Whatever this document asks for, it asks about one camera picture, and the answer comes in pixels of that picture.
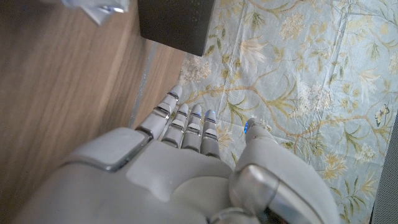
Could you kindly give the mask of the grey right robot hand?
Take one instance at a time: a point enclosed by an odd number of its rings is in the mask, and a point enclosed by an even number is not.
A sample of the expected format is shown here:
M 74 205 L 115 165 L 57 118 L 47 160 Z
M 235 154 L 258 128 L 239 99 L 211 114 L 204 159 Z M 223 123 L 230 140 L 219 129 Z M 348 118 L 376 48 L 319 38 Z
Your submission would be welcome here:
M 338 223 L 314 168 L 255 119 L 230 167 L 215 112 L 178 103 L 174 86 L 136 128 L 114 129 L 73 151 L 15 223 Z

